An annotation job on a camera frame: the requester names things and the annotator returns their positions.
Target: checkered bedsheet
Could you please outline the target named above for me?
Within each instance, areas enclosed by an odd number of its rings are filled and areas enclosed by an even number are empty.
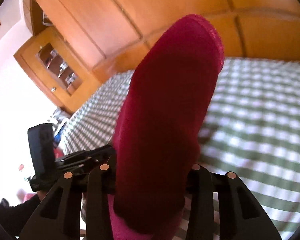
[[[112,77],[73,115],[61,142],[66,154],[111,141],[132,74]],[[288,239],[300,224],[300,62],[227,58],[198,140],[199,163],[236,172]],[[175,240],[185,239],[190,203]],[[218,194],[214,210],[218,239]]]

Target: person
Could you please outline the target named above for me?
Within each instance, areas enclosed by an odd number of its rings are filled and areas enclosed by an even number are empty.
[[[12,236],[19,236],[26,222],[47,193],[38,191],[31,199],[14,207],[0,204],[0,224]]]

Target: folded sock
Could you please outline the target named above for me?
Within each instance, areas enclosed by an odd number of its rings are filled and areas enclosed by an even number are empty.
[[[213,26],[188,15],[136,68],[113,137],[114,211],[132,230],[158,235],[166,225],[175,228],[171,221],[184,206],[187,174],[200,152],[197,135],[223,61]]]

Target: hand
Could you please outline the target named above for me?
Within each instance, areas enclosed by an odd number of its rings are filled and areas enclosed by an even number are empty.
[[[48,192],[44,191],[44,190],[40,190],[40,191],[37,192],[37,195],[38,195],[40,201],[42,201],[44,199],[44,197],[47,195],[47,193]]]

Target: green and white checkered fabric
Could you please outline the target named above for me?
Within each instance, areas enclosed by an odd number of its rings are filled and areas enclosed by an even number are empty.
[[[111,78],[74,114],[62,138],[67,154],[111,140],[132,74]],[[300,62],[226,59],[198,140],[200,164],[236,172],[288,239],[300,224]],[[185,239],[190,203],[175,240]]]

